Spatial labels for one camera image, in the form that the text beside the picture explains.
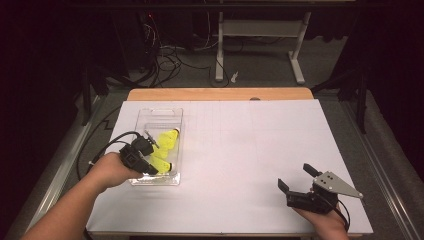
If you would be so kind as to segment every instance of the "cable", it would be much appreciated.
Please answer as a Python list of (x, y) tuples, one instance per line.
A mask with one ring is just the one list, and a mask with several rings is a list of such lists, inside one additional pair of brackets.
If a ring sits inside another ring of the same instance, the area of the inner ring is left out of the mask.
[(110, 145), (112, 145), (112, 144), (114, 144), (114, 143), (116, 143), (116, 142), (118, 142), (118, 140), (119, 139), (121, 139), (122, 137), (124, 137), (124, 136), (127, 136), (127, 135), (131, 135), (131, 134), (135, 134), (137, 137), (141, 137), (141, 135), (140, 135), (140, 133), (138, 133), (138, 132), (136, 132), (136, 131), (129, 131), (129, 132), (126, 132), (126, 133), (123, 133), (123, 134), (121, 134), (121, 135), (119, 135), (119, 136), (117, 136), (116, 138), (114, 138), (114, 139), (112, 139), (112, 141), (110, 141), (108, 144), (106, 144), (98, 153), (97, 153), (97, 155), (93, 158), (93, 161), (91, 162), (92, 164), (90, 164), (90, 166), (88, 167), (88, 169), (87, 169), (87, 172), (86, 172), (86, 174), (91, 170), (91, 168), (93, 167), (93, 165), (94, 164), (96, 164), (96, 162), (99, 160), (99, 158), (100, 158), (100, 156), (104, 153), (104, 151), (106, 151), (106, 149), (108, 148), (108, 147), (110, 147)]
[(102, 123), (106, 123), (106, 126), (104, 128), (104, 130), (112, 130), (112, 127), (108, 127), (109, 125), (109, 120), (107, 120), (108, 117), (110, 117), (116, 110), (120, 109), (121, 106), (114, 108), (110, 113), (108, 113), (104, 118), (102, 118), (102, 120), (96, 125), (96, 127), (93, 129), (93, 131), (90, 133), (90, 135), (86, 138), (86, 140), (84, 141), (84, 144), (81, 147), (81, 150), (78, 153), (77, 159), (76, 159), (76, 172), (77, 172), (77, 176), (78, 176), (78, 180), (81, 180), (81, 174), (79, 171), (79, 159), (81, 157), (81, 153), (84, 151), (85, 147), (87, 146), (88, 141), (90, 141), (91, 137), (93, 137), (94, 133), (96, 132), (96, 130), (100, 127), (100, 125)]
[(350, 227), (350, 215), (349, 215), (349, 212), (347, 211), (346, 206), (340, 200), (338, 200), (338, 202), (342, 203), (343, 207), (345, 208), (347, 215), (349, 216), (349, 221), (346, 220), (346, 217), (342, 214), (342, 212), (340, 212), (340, 210), (337, 207), (333, 206), (327, 199), (325, 199), (323, 196), (319, 194), (316, 194), (316, 196), (319, 197), (321, 200), (323, 200), (325, 203), (327, 203), (328, 206), (330, 206), (334, 210), (334, 212), (336, 212), (337, 215), (339, 215), (342, 218), (343, 222), (345, 223), (344, 228), (346, 232), (348, 232)]
[(349, 227), (350, 227), (350, 214), (349, 214), (349, 211), (346, 208), (346, 205), (344, 205), (344, 203), (342, 201), (340, 201), (340, 200), (339, 200), (339, 203), (342, 204), (342, 206), (345, 209), (346, 214), (347, 214), (347, 219), (348, 219), (348, 225), (347, 225), (347, 229), (346, 229), (346, 232), (347, 232), (347, 230), (349, 230)]

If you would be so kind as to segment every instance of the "white table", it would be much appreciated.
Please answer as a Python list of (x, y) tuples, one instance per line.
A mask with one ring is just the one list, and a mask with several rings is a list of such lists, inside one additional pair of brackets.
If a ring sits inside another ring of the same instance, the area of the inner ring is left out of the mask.
[[(92, 234), (312, 235), (277, 179), (306, 192), (309, 163), (354, 186), (318, 100), (127, 101), (111, 138), (134, 130), (147, 107), (184, 109), (181, 183), (108, 189), (88, 222)], [(372, 233), (361, 201), (339, 197), (351, 214), (349, 233)]]

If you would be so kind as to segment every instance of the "robotic hand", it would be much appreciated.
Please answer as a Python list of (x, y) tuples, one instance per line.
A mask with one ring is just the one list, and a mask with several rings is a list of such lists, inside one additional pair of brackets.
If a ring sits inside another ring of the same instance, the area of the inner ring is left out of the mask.
[[(337, 209), (337, 203), (339, 202), (337, 194), (363, 198), (362, 193), (358, 192), (332, 172), (318, 172), (306, 163), (303, 165), (303, 170), (314, 177), (311, 192), (292, 192), (281, 179), (278, 179), (278, 188), (286, 194), (288, 207), (299, 208), (318, 214), (327, 214), (335, 210), (341, 215)], [(349, 223), (344, 217), (343, 219), (347, 223), (345, 226), (348, 228)]]

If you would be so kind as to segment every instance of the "metal stand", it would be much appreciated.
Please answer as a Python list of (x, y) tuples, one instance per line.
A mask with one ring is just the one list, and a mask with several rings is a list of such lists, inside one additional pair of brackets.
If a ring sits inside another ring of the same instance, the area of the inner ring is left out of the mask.
[(299, 51), (308, 28), (310, 12), (306, 12), (303, 20), (299, 21), (261, 21), (261, 20), (225, 20), (223, 13), (219, 13), (218, 52), (215, 79), (221, 82), (224, 79), (224, 52), (222, 48), (224, 36), (269, 36), (297, 38), (294, 51), (288, 56), (298, 84), (305, 84), (302, 70), (298, 62)]

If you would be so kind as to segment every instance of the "wooden edge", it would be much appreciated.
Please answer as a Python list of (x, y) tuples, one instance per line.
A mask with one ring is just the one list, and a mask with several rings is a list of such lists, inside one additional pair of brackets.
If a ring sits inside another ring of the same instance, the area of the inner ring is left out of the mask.
[(310, 89), (290, 88), (153, 88), (133, 89), (127, 101), (240, 101), (314, 99)]

